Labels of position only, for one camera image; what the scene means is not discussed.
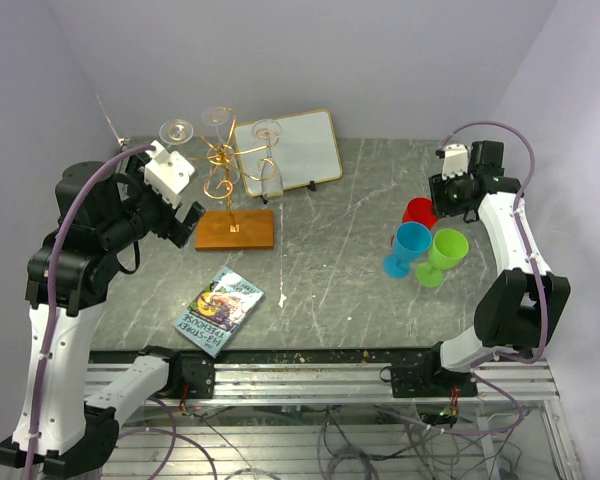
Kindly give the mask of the red plastic goblet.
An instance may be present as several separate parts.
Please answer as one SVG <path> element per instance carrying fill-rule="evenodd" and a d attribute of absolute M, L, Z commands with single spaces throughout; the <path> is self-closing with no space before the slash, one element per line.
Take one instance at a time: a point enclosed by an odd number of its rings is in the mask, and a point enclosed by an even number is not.
<path fill-rule="evenodd" d="M 431 230 L 438 221 L 429 198 L 416 197 L 409 201 L 402 216 L 402 222 L 416 222 Z"/>

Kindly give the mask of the clear smooth wine glass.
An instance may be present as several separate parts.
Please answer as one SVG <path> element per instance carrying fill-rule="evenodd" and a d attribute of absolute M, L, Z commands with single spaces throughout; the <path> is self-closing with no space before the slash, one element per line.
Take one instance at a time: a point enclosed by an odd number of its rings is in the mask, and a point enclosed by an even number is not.
<path fill-rule="evenodd" d="M 236 154 L 233 150 L 236 123 L 234 110 L 226 106 L 210 107 L 202 113 L 201 119 L 205 125 L 215 129 L 216 140 L 213 144 L 218 147 L 226 145 L 224 151 L 228 161 L 228 179 L 236 184 L 240 180 L 240 174 L 237 171 Z"/>

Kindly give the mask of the clear ribbed wine glass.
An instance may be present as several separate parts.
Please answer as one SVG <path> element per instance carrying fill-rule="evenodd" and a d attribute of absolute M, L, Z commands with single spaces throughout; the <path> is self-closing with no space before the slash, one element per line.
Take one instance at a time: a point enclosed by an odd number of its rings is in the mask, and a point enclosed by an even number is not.
<path fill-rule="evenodd" d="M 193 125 L 184 119 L 173 119 L 163 123 L 159 129 L 160 140 L 167 145 L 182 145 L 194 135 Z"/>

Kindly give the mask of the blue plastic goblet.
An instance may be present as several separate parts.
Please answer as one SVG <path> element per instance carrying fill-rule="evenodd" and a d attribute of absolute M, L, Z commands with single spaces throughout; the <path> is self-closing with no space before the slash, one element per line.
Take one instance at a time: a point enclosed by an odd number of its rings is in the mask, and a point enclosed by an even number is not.
<path fill-rule="evenodd" d="M 430 230 L 418 222 L 400 225 L 393 237 L 392 253 L 383 260 L 383 270 L 390 278 L 405 278 L 411 271 L 411 264 L 431 246 Z"/>

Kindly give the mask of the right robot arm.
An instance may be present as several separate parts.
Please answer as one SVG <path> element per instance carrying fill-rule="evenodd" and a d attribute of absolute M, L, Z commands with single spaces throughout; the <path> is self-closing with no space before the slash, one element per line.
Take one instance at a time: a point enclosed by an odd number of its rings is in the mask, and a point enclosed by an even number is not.
<path fill-rule="evenodd" d="M 539 252 L 527 221 L 523 186 L 504 173 L 503 143 L 450 144 L 436 155 L 443 165 L 429 179 L 435 215 L 480 222 L 497 272 L 476 307 L 472 327 L 436 344 L 425 357 L 422 387 L 439 396 L 485 361 L 537 361 L 557 327 L 571 285 L 552 272 Z"/>

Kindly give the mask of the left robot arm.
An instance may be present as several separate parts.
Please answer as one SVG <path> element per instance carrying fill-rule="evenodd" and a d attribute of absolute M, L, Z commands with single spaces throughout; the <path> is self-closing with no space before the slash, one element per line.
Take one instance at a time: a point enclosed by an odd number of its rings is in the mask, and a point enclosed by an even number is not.
<path fill-rule="evenodd" d="M 55 188 L 59 225 L 27 265 L 28 380 L 17 426 L 0 442 L 0 465 L 26 479 L 94 471 L 144 401 L 182 389 L 180 354 L 149 346 L 108 386 L 84 392 L 95 328 L 110 282 L 123 272 L 119 253 L 148 234 L 185 246 L 204 213 L 193 204 L 183 219 L 176 216 L 194 174 L 181 154 L 157 143 L 63 172 Z"/>

